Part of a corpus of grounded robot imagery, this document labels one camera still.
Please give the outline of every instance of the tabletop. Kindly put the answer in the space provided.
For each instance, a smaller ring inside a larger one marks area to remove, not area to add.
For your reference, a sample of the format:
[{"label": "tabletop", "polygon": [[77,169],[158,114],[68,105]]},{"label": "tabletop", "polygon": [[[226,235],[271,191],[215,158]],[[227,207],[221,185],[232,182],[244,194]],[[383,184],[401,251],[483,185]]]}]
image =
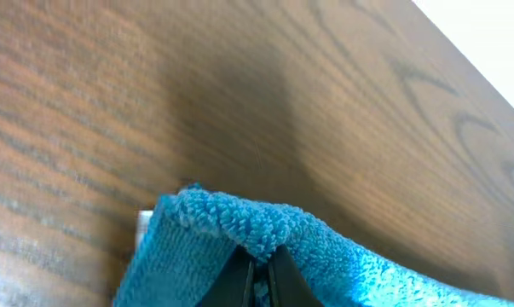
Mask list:
[{"label": "tabletop", "polygon": [[514,300],[514,110],[410,1],[0,1],[0,306],[109,306],[187,182]]}]

